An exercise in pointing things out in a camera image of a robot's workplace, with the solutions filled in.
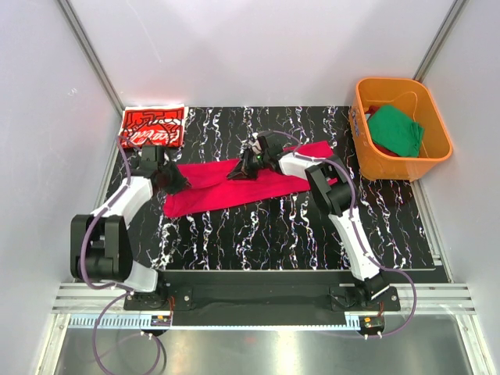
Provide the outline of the crimson red polo shirt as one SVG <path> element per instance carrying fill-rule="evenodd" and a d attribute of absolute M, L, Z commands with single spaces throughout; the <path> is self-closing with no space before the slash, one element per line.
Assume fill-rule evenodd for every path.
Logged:
<path fill-rule="evenodd" d="M 240 159 L 180 165 L 179 170 L 191 183 L 191 188 L 167 195 L 163 212 L 169 218 L 178 218 L 308 191 L 306 170 L 321 164 L 333 152 L 325 141 L 304 145 L 300 151 L 305 154 L 284 148 L 279 160 L 280 171 L 260 170 L 256 180 L 227 179 L 227 174 L 243 154 Z"/>

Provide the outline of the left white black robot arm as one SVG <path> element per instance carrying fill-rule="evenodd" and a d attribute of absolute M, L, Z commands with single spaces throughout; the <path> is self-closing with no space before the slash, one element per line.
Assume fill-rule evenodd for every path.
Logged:
<path fill-rule="evenodd" d="M 166 146 L 146 145 L 132 165 L 120 149 L 126 176 L 98 208 L 70 224 L 70 272 L 93 290 L 120 288 L 132 294 L 159 290 L 157 271 L 134 259 L 128 229 L 142 206 L 159 191 L 175 195 L 188 179 Z"/>

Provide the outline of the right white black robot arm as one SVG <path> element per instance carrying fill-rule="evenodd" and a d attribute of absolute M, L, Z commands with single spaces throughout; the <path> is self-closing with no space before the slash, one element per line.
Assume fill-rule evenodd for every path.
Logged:
<path fill-rule="evenodd" d="M 296 139 L 278 130 L 253 134 L 227 179 L 256 180 L 260 172 L 268 170 L 306 181 L 316 207 L 327 215 L 341 238 L 354 278 L 354 287 L 340 306 L 349 309 L 381 304 L 390 285 L 363 230 L 355 184 L 344 164 L 335 155 L 305 155 L 300 152 L 301 143 L 286 149 L 277 140 L 278 135 Z"/>

